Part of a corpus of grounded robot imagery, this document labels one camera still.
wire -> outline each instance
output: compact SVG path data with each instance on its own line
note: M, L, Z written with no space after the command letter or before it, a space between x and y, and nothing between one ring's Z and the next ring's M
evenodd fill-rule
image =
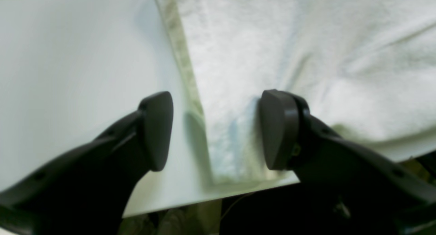
M239 201L241 201L243 198L246 198L248 196L253 195L256 192L251 192L251 193L246 193L243 196L240 196L235 202L233 202L232 205L230 205L227 210L224 212L224 214L221 216L221 218L219 219L219 221L214 224L213 226L211 226L211 228L209 229L209 232L207 234L210 234L212 232L212 229L214 229L217 225L219 225L221 223L221 221L224 219L224 217L230 212L230 209L232 209L233 206L235 206L235 204L237 204Z

white surface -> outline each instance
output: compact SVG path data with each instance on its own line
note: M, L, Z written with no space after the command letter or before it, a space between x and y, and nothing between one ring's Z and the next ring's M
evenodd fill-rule
M154 0L0 0L0 22L0 190L162 90L175 106L168 162L138 183L125 216L296 181L212 184Z
M395 161L436 149L436 0L176 2L216 182L268 179L264 89Z

white towel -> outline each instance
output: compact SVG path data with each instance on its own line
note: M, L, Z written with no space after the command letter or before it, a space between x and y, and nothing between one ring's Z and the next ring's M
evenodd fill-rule
M436 0L158 1L217 183L277 177L257 123L264 89L304 97L391 159L436 148Z

white fabric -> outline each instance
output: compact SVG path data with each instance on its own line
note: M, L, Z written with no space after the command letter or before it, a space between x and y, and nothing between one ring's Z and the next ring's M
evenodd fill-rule
M264 89L304 97L391 159L436 148L436 0L176 2L217 183L276 177L257 126Z

cable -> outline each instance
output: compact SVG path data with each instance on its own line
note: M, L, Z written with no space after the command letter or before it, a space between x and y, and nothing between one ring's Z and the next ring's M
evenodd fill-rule
M213 226L211 226L211 228L209 229L209 232L207 234L210 234L212 232L212 229L214 229L217 225L219 225L221 223L221 221L224 219L224 217L230 212L230 209L232 209L233 206L235 206L235 204L237 204L239 201L241 201L243 198L246 198L248 196L253 195L256 192L251 192L251 193L246 193L243 196L240 196L235 202L233 202L232 205L230 205L227 210L224 212L224 214L221 216L221 218L219 219L219 221L214 224Z

